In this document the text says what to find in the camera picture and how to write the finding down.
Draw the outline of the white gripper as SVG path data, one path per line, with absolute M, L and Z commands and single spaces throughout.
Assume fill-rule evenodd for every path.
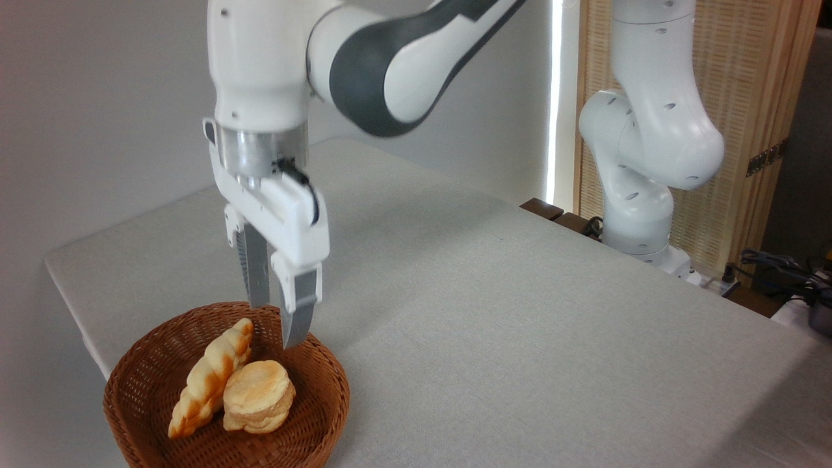
M 280 287 L 283 349 L 308 337 L 315 305 L 323 299 L 323 262 L 330 254 L 325 201 L 285 152 L 300 143 L 304 127 L 284 134 L 226 129 L 203 122 L 214 180 L 226 199 L 229 245 L 237 251 L 250 308 L 270 301 L 267 245 Z

